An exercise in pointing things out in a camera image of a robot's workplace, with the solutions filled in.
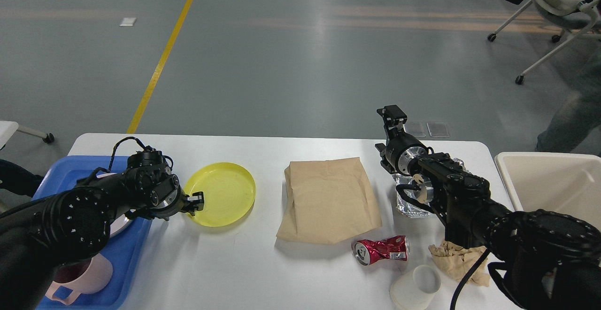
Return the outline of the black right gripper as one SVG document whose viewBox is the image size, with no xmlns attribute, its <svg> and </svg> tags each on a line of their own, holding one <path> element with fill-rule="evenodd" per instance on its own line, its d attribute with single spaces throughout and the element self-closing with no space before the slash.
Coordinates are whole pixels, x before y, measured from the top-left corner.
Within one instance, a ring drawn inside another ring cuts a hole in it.
<svg viewBox="0 0 601 310">
<path fill-rule="evenodd" d="M 389 174 L 414 175 L 419 172 L 418 159 L 429 150 L 414 136 L 404 132 L 408 116 L 397 105 L 386 105 L 377 109 L 383 119 L 386 134 L 396 134 L 387 143 L 377 143 L 375 148 L 381 158 L 380 164 Z"/>
</svg>

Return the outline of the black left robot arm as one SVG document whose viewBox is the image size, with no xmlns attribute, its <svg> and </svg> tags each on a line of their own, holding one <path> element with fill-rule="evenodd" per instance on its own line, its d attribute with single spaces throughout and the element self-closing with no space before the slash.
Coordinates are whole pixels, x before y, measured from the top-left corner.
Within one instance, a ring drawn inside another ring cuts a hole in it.
<svg viewBox="0 0 601 310">
<path fill-rule="evenodd" d="M 97 177 L 97 167 L 70 190 L 29 201 L 1 214 L 1 304 L 33 310 L 58 270 L 92 259 L 109 241 L 111 224 L 125 215 L 168 220 L 204 207 L 203 192 L 184 193 L 173 161 L 138 141 L 126 169 Z"/>
</svg>

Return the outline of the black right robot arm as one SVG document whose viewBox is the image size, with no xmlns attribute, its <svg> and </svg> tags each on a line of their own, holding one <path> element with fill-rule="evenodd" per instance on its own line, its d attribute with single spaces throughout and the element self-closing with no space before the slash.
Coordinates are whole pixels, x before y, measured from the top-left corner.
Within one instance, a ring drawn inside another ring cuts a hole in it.
<svg viewBox="0 0 601 310">
<path fill-rule="evenodd" d="M 377 110 L 386 142 L 376 144 L 381 166 L 391 175 L 413 177 L 397 184 L 406 203 L 437 216 L 445 239 L 485 252 L 460 280 L 450 303 L 455 309 L 468 278 L 489 256 L 490 277 L 524 310 L 598 310 L 600 231 L 588 222 L 538 209 L 510 211 L 494 201 L 490 184 L 447 153 L 436 153 L 404 130 L 407 115 L 397 105 Z"/>
</svg>

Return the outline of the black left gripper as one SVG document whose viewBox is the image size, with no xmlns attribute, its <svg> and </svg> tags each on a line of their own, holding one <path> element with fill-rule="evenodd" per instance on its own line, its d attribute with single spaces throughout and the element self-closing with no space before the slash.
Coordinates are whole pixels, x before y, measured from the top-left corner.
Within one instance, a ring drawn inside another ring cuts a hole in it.
<svg viewBox="0 0 601 310">
<path fill-rule="evenodd" d="M 204 209 L 204 192 L 184 196 L 181 186 L 176 188 L 155 188 L 150 192 L 150 219 L 169 220 L 178 212 L 195 216 Z"/>
</svg>

